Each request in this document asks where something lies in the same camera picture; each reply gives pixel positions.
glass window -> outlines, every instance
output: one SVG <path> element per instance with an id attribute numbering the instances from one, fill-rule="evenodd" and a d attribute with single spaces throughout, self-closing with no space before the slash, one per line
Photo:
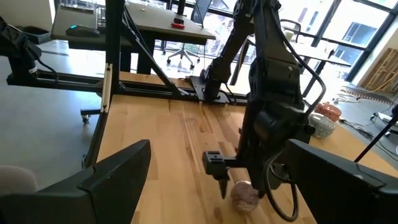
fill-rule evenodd
<path id="1" fill-rule="evenodd" d="M 389 7 L 391 9 L 397 4 L 397 0 L 369 0 L 369 1 L 380 4 L 382 6 Z"/>
<path id="2" fill-rule="evenodd" d="M 210 7 L 222 11 L 233 12 L 236 0 L 212 0 Z"/>
<path id="3" fill-rule="evenodd" d="M 366 47 L 387 16 L 388 12 L 359 2 L 344 0 L 336 10 L 323 37 Z"/>
<path id="4" fill-rule="evenodd" d="M 342 66 L 342 65 L 333 65 L 330 63 L 327 63 L 325 65 L 325 68 L 322 70 L 322 75 L 327 74 L 328 76 L 332 76 L 335 78 L 342 78 L 345 79 L 351 71 L 351 68 L 354 66 L 356 61 L 359 59 L 361 54 L 363 53 L 362 50 L 359 49 L 354 49 L 352 47 L 346 47 L 334 43 L 329 43 L 327 41 L 322 40 L 319 44 L 317 49 L 321 50 L 322 52 L 325 53 L 330 53 L 332 50 L 335 51 L 335 54 L 333 56 L 340 58 L 342 61 L 345 61 L 349 64 L 351 64 L 350 67 L 347 66 Z M 317 64 L 319 61 L 317 60 L 311 60 L 308 64 L 312 68 L 316 68 Z"/>
<path id="5" fill-rule="evenodd" d="M 301 31 L 316 34 L 333 0 L 280 0 L 280 19 L 301 23 Z"/>

white wall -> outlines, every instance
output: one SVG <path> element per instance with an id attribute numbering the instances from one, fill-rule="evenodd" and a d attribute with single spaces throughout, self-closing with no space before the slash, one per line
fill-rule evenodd
<path id="1" fill-rule="evenodd" d="M 14 26 L 36 26 L 51 31 L 54 0 L 0 0 L 0 16 Z"/>
<path id="2" fill-rule="evenodd" d="M 383 53 L 388 48 L 398 49 L 398 17 L 391 24 L 390 28 L 358 71 L 358 74 L 353 80 L 353 84 L 360 85 L 365 81 L 366 77 L 370 74 L 373 67 L 377 64 Z"/>

red object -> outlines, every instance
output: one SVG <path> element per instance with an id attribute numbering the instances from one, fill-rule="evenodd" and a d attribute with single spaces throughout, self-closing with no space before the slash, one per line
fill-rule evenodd
<path id="1" fill-rule="evenodd" d="M 178 29 L 184 29 L 185 28 L 184 24 L 176 24 L 174 22 L 172 22 L 172 27 L 178 28 Z"/>
<path id="2" fill-rule="evenodd" d="M 317 106 L 315 107 L 315 112 L 325 115 L 333 122 L 338 121 L 339 117 L 341 116 L 341 110 L 329 103 L 317 104 Z"/>

chair base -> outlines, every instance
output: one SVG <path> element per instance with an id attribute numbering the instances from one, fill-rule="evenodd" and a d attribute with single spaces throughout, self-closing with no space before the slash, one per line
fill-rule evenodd
<path id="1" fill-rule="evenodd" d="M 164 49 L 163 52 L 165 53 L 165 51 L 167 51 L 167 50 L 174 51 L 176 49 Z M 184 57 L 186 57 L 189 60 L 189 62 L 191 63 L 191 66 L 190 66 L 191 69 L 195 68 L 195 65 L 193 64 L 192 59 L 190 58 L 190 56 L 191 57 L 197 57 L 198 58 L 197 60 L 200 61 L 200 57 L 197 54 L 195 54 L 195 53 L 193 53 L 193 52 L 191 52 L 189 50 L 185 50 L 185 47 L 183 45 L 180 50 L 174 52 L 172 55 L 167 57 L 167 63 L 171 62 L 170 58 L 178 56 L 178 55 L 180 56 L 180 59 L 183 59 Z"/>

wood grain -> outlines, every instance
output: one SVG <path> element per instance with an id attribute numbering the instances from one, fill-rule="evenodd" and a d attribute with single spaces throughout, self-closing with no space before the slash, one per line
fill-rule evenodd
<path id="1" fill-rule="evenodd" d="M 235 212 L 229 196 L 223 200 L 217 181 L 203 170 L 203 151 L 234 154 L 243 114 L 244 107 L 238 106 L 199 107 L 187 101 L 115 95 L 98 160 L 141 139 L 150 139 L 152 149 L 147 182 L 132 223 L 284 223 L 266 198 L 249 214 Z M 364 148 L 339 126 L 328 139 L 312 139 L 311 144 L 351 160 Z M 398 177 L 397 171 L 373 152 L 362 162 Z M 230 176 L 232 183 L 249 180 L 244 169 L 233 169 Z M 274 195 L 281 208 L 290 213 L 289 187 L 283 185 Z M 315 223 L 301 195 L 299 203 L 296 222 Z"/>

